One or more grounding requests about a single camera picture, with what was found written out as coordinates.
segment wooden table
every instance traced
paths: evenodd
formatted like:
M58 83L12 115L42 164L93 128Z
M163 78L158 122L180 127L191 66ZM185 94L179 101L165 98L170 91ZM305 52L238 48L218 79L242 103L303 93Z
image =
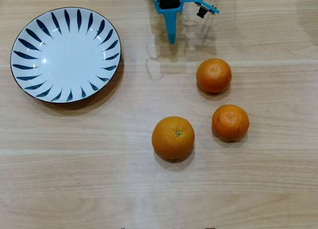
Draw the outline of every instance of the wooden table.
M1 229L317 229L318 0L206 0L187 4L170 45L152 0L0 0ZM96 97L34 100L9 65L30 20L64 6L108 18L122 62ZM232 66L231 89L208 95L196 69ZM213 112L237 104L248 136L227 144ZM151 134L164 117L193 125L195 151L166 162Z

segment blue plastic bracket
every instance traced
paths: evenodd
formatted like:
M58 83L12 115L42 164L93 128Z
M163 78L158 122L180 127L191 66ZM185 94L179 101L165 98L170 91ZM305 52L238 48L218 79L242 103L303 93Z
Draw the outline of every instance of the blue plastic bracket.
M164 19L165 19L165 24L167 28L167 33L168 33L168 38L171 44L175 43L175 35L176 35L176 18L177 14L179 12L182 12L183 10L183 5L185 2L195 2L195 3L200 3L204 5L206 8L210 9L214 13L220 13L218 9L215 7L207 4L206 2L202 0L180 0L180 6L178 8L172 8L172 9L161 9L159 5L159 0L154 0L155 1L155 7L158 12L158 14L163 14Z

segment tangerine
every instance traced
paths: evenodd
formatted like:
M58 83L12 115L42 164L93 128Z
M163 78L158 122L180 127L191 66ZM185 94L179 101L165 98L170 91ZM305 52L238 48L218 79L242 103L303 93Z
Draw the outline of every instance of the tangerine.
M221 106L212 117L212 128L223 140L239 140L248 131L248 114L235 105Z
M166 159L180 159L191 153L194 138L194 130L186 119L171 116L156 125L152 143L159 156Z
M206 60L197 70L197 82L206 92L224 91L230 86L231 80L231 67L222 59Z

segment white plate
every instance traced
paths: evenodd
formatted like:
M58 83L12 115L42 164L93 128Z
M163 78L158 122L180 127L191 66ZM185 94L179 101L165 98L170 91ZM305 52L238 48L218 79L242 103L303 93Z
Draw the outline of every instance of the white plate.
M100 14L61 8L31 21L17 37L11 70L29 95L66 103L90 97L108 84L121 56L119 36Z

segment plate rim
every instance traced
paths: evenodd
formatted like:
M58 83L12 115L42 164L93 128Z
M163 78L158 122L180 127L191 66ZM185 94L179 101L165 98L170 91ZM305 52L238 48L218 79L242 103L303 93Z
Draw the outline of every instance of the plate rim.
M84 98L82 98L82 99L79 99L79 100L76 100L76 101L71 101L71 102L52 102L52 101L46 101L46 100L44 100L44 99L37 98L36 96L32 96L30 93L28 93L26 90L24 90L24 89L22 88L22 86L20 86L20 84L18 83L18 81L15 79L15 76L14 76L13 70L12 70L12 63L11 63L13 48L14 48L14 45L15 45L15 43L16 43L18 37L20 36L20 34L23 32L23 30L25 30L25 28L26 28L30 23L32 23L33 21L35 21L35 20L36 20L37 18L39 18L40 16L43 16L43 15L45 15L45 14L47 14L47 13L53 12L53 11L58 10L58 9L68 9L68 8L78 8L78 9L86 9L86 10L92 11L92 12L94 12L94 13L99 14L100 16L102 16L104 19L106 19L106 20L111 24L111 26L113 26L114 30L115 30L116 33L117 33L117 36L118 36L118 39L119 39L119 45L120 45L119 63L118 63L118 65L117 65L117 68L115 69L115 72L114 72L113 76L111 76L111 78L109 79L109 81L108 81L103 87L101 87L98 91L94 92L92 95L89 95L89 96L84 97ZM15 41L14 41L14 43L13 43L12 49L11 49L11 53L10 53L10 68L11 68L11 74L12 74L12 76L13 76L13 78L14 78L16 84L17 84L26 94L28 94L29 96L33 97L34 99L39 100L39 101L42 101L42 102L52 103L52 104L72 104L72 103L75 103L75 102L79 102L79 101L83 101L83 100L85 100L85 99L88 99L89 97L91 97L91 96L93 96L93 95L99 93L102 89L104 89L104 87L106 87L106 86L109 84L109 82L113 79L113 77L114 77L115 74L117 73L117 69L118 69L119 66L120 66L121 60L122 60L121 40L120 40L119 34L118 34L118 32L117 32L115 26L114 26L105 16L103 16L102 14L100 14L100 13L94 11L94 10L91 10L91 9L88 9L88 8L84 8L84 7L68 6L68 7L56 8L56 9L53 9L53 10L49 10L49 11L47 11L47 12L44 12L43 14L41 14L41 15L35 17L35 18L34 18L33 20L31 20L26 26L24 26L24 27L22 28L22 30L21 30L21 31L19 32L19 34L17 35L17 37L16 37L16 39L15 39Z

